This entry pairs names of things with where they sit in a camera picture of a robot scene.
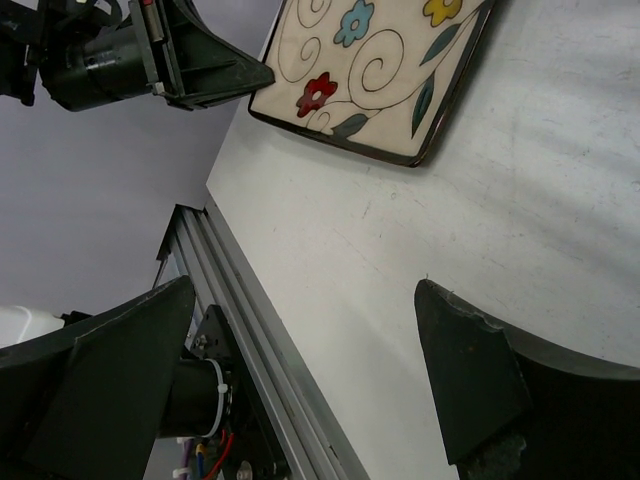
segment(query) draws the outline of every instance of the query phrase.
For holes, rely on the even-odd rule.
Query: decorative plate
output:
[[[285,0],[250,113],[400,165],[440,132],[494,0]]]

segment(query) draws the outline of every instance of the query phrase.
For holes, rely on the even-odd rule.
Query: white table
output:
[[[506,3],[430,165],[312,143],[245,101],[208,182],[374,480],[456,478],[413,309],[427,275],[640,366],[640,4]]]

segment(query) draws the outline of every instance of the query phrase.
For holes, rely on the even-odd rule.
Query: blue flower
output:
[[[373,3],[357,0],[353,8],[342,17],[341,28],[333,37],[333,43],[341,43],[344,48],[348,48],[356,40],[363,39],[369,30],[374,9]]]

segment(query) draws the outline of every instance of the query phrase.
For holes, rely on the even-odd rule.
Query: metal rail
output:
[[[210,304],[219,305],[229,319],[291,467],[290,480],[368,480],[213,200],[203,211],[176,207],[161,268],[169,259],[194,283],[192,327]]]

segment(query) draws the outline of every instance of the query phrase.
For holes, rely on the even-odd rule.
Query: yellow flower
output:
[[[462,0],[428,0],[424,5],[424,16],[431,17],[431,26],[437,27],[447,18],[453,18],[462,8]]]

